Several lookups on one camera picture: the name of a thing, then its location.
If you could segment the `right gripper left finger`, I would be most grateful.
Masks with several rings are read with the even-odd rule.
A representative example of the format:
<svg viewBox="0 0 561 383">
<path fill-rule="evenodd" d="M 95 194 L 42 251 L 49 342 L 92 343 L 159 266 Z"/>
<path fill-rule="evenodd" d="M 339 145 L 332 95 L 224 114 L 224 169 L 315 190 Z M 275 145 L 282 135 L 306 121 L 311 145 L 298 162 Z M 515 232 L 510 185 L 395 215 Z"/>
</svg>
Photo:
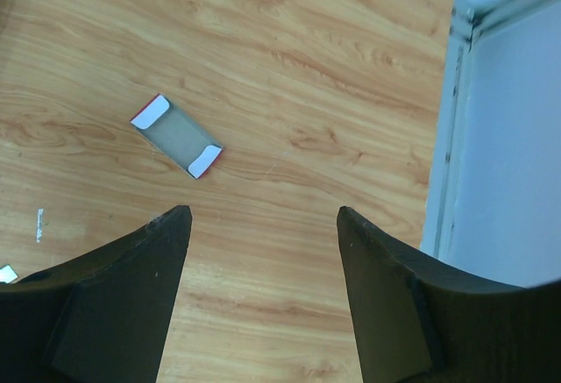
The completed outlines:
<svg viewBox="0 0 561 383">
<path fill-rule="evenodd" d="M 75 259 L 1 286 L 3 382 L 154 382 L 188 252 L 178 205 Z"/>
</svg>

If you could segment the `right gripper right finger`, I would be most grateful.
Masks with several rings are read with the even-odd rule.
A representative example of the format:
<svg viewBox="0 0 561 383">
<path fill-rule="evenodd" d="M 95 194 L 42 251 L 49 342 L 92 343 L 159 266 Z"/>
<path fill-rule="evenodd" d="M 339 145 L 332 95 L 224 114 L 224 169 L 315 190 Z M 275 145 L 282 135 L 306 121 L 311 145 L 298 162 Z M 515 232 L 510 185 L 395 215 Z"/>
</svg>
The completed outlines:
<svg viewBox="0 0 561 383">
<path fill-rule="evenodd" d="M 558 282 L 524 288 L 464 272 L 349 207 L 337 235 L 364 381 L 559 381 Z"/>
</svg>

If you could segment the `small white staple tray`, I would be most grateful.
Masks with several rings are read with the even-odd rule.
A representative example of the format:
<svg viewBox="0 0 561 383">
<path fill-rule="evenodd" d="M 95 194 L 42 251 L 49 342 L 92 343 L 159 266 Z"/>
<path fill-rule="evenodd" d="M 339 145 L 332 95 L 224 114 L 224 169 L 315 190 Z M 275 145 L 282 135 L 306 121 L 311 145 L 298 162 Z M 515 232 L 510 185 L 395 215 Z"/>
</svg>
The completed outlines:
<svg viewBox="0 0 561 383">
<path fill-rule="evenodd" d="M 223 152 L 223 145 L 187 112 L 162 94 L 135 116 L 131 125 L 155 148 L 194 179 L 203 176 Z"/>
</svg>

